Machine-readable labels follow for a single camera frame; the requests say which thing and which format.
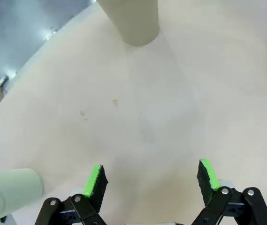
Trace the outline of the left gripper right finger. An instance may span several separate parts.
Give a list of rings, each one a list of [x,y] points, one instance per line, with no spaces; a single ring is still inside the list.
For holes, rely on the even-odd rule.
[[[248,187],[243,192],[222,185],[209,159],[200,159],[197,173],[205,207],[194,225],[218,225],[232,217],[238,225],[267,225],[267,205],[261,191]]]

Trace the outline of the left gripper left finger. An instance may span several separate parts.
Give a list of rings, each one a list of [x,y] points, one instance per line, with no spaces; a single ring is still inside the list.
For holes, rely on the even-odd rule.
[[[103,165],[95,165],[82,193],[61,201],[47,198],[35,225],[105,225],[99,215],[108,180]]]

